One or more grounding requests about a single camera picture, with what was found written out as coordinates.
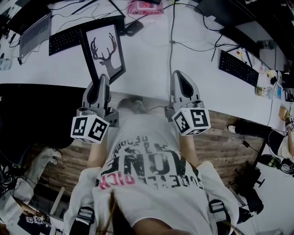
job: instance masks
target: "wooden floor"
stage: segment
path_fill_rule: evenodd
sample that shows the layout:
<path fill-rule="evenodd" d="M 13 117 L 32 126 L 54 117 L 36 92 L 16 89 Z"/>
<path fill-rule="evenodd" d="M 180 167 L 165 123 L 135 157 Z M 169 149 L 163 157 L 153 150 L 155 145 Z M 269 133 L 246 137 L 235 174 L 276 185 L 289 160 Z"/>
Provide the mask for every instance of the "wooden floor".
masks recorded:
<path fill-rule="evenodd" d="M 194 136 L 196 151 L 200 162 L 211 161 L 222 178 L 225 185 L 229 181 L 234 181 L 237 173 L 236 168 L 242 171 L 246 167 L 246 162 L 253 163 L 257 152 L 251 148 L 246 148 L 241 141 L 243 136 L 232 134 L 227 130 L 229 123 L 234 123 L 237 118 L 218 112 L 210 111 L 211 129 L 205 133 Z M 247 137 L 246 141 L 259 150 L 262 139 Z M 32 154 L 38 154 L 41 146 L 34 146 Z M 72 145 L 65 149 L 60 149 L 62 158 L 57 165 L 50 164 L 42 175 L 42 179 L 48 181 L 50 188 L 59 191 L 65 187 L 65 195 L 70 196 L 71 192 L 79 180 L 80 172 L 86 168 L 86 163 L 90 151 L 90 144 L 74 141 Z"/>

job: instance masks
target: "hair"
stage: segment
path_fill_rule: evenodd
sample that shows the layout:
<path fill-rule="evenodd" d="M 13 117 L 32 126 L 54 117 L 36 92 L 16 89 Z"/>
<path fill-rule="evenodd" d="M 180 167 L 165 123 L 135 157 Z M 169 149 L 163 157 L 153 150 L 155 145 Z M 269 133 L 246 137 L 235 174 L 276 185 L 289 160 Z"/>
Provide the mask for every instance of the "hair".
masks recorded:
<path fill-rule="evenodd" d="M 128 234 L 128 235 L 135 235 L 134 230 L 130 226 L 129 222 L 125 218 L 124 214 L 122 213 L 121 208 L 119 207 L 118 201 L 114 195 L 114 191 L 112 190 L 110 193 L 109 198 L 109 205 L 108 205 L 110 215 L 107 220 L 106 225 L 103 227 L 104 224 L 102 219 L 99 219 L 98 227 L 97 227 L 97 235 L 106 235 L 106 233 L 112 233 L 113 235 L 120 235 L 120 234 Z M 113 232 L 108 231 L 109 225 L 112 222 L 113 224 Z M 223 224 L 228 226 L 229 229 L 233 229 L 236 235 L 244 235 L 236 227 L 232 226 L 231 223 L 227 221 L 223 221 Z"/>

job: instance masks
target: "white t-shirt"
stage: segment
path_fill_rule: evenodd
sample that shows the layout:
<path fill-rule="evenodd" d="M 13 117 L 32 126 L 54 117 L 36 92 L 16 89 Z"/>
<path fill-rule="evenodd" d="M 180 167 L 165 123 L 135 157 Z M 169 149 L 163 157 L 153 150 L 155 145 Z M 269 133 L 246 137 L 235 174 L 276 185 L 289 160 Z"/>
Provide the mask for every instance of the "white t-shirt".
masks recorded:
<path fill-rule="evenodd" d="M 294 132 L 291 131 L 292 139 L 294 140 Z M 288 136 L 285 136 L 284 139 L 281 142 L 281 145 L 279 147 L 279 150 L 277 151 L 277 155 L 279 157 L 284 157 L 284 158 L 293 158 L 293 156 L 289 153 L 289 148 L 288 148 Z"/>
<path fill-rule="evenodd" d="M 173 229 L 194 235 L 217 234 L 209 201 L 221 200 L 235 226 L 237 200 L 224 186 L 210 162 L 193 167 L 179 152 L 173 126 L 151 115 L 134 115 L 120 129 L 110 155 L 101 168 L 86 169 L 73 190 L 64 216 L 69 233 L 80 207 L 94 208 L 99 219 L 109 218 L 108 199 L 114 190 L 132 227 L 144 218 L 156 218 Z"/>

